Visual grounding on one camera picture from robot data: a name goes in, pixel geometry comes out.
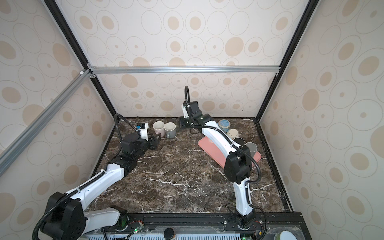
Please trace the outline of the light grey mug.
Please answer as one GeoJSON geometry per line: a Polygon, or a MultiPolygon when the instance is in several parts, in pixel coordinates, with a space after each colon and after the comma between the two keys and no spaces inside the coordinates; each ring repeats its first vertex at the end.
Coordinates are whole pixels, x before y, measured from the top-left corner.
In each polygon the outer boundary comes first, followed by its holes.
{"type": "Polygon", "coordinates": [[[165,129],[166,137],[168,139],[175,138],[176,132],[177,132],[175,123],[172,123],[172,122],[166,123],[164,129],[165,129]]]}

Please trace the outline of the pale pink mug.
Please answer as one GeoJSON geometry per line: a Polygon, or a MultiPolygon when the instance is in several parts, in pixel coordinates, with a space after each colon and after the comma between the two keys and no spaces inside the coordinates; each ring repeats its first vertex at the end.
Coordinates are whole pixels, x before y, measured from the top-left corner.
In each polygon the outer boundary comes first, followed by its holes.
{"type": "Polygon", "coordinates": [[[153,124],[153,129],[154,129],[156,135],[160,134],[161,137],[164,137],[166,135],[165,123],[162,121],[155,122],[153,124]]]}

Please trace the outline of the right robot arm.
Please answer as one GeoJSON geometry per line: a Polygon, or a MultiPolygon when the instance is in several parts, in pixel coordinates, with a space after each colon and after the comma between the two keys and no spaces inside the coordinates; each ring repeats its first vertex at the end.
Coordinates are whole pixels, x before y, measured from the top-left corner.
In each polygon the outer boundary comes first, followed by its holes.
{"type": "Polygon", "coordinates": [[[198,102],[185,100],[182,110],[188,126],[208,137],[226,158],[224,173],[235,190],[235,219],[240,228],[249,228],[256,218],[256,207],[252,204],[249,188],[250,184],[261,180],[260,167],[251,156],[249,148],[230,139],[210,115],[202,113],[198,102]]]}

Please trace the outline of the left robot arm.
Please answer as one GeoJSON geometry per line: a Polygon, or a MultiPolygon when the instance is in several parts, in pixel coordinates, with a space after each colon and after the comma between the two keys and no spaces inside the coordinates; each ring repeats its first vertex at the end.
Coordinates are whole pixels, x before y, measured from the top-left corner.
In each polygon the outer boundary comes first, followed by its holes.
{"type": "Polygon", "coordinates": [[[39,233],[43,233],[54,240],[77,240],[85,233],[116,225],[125,210],[109,207],[87,212],[87,207],[110,186],[131,173],[146,151],[156,150],[160,138],[161,134],[150,134],[142,139],[139,133],[122,138],[119,151],[104,170],[66,193],[56,192],[50,196],[32,238],[37,240],[39,233]]]}

